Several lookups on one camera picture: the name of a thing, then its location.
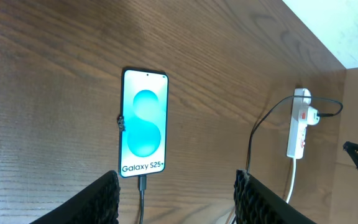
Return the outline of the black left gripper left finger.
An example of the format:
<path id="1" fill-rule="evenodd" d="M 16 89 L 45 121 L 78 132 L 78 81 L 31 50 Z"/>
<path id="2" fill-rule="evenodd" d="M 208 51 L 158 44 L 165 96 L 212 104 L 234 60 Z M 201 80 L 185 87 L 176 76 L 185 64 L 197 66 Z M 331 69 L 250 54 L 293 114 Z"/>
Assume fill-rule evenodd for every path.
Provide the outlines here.
<path id="1" fill-rule="evenodd" d="M 110 170 L 56 209 L 36 219 L 34 223 L 118 224 L 120 189 L 117 173 Z"/>

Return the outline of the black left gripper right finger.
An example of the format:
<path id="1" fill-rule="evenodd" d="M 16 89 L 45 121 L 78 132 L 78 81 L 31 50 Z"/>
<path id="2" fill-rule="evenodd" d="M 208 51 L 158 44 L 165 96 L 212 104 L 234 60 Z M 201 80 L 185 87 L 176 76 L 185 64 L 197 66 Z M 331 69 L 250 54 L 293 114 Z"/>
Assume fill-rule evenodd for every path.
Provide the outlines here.
<path id="1" fill-rule="evenodd" d="M 246 170 L 236 170 L 234 204 L 239 224 L 314 224 Z"/>

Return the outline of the blue Galaxy smartphone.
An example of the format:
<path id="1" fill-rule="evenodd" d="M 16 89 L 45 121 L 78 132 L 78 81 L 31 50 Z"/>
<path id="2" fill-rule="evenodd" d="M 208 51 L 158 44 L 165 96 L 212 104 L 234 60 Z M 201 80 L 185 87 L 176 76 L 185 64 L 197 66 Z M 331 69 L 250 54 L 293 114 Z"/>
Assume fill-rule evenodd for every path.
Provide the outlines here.
<path id="1" fill-rule="evenodd" d="M 169 78 L 165 72 L 123 68 L 118 118 L 121 177 L 165 170 L 168 94 Z"/>

